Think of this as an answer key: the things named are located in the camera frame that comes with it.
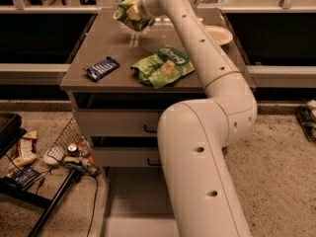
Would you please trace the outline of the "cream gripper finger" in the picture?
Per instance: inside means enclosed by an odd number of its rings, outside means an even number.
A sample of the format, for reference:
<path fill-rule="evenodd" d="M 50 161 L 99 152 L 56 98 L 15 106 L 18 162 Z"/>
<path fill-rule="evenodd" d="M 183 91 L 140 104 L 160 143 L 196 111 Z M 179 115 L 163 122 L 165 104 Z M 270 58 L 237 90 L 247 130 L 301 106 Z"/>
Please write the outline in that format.
<path fill-rule="evenodd" d="M 140 21 L 142 19 L 141 14 L 136 5 L 132 5 L 127 11 L 126 14 L 130 20 Z"/>

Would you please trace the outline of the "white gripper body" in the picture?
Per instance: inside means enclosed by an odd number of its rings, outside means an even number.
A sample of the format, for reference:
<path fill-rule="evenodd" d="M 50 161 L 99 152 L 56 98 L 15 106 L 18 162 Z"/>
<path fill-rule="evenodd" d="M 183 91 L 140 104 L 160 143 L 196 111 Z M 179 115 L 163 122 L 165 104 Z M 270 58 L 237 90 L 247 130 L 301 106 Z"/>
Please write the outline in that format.
<path fill-rule="evenodd" d="M 144 19 L 154 19 L 165 14 L 161 0 L 137 0 L 137 8 Z"/>

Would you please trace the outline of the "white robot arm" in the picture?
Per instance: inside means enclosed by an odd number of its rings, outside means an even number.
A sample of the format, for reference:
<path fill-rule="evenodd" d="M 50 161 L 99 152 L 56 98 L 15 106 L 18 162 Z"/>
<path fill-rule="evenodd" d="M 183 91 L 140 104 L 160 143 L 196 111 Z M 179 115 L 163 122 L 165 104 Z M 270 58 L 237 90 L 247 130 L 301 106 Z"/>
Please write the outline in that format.
<path fill-rule="evenodd" d="M 243 75 L 199 21 L 194 0 L 137 0 L 142 19 L 167 16 L 205 96 L 172 105 L 157 127 L 160 159 L 180 237 L 252 237 L 222 153 L 244 137 L 257 103 Z"/>

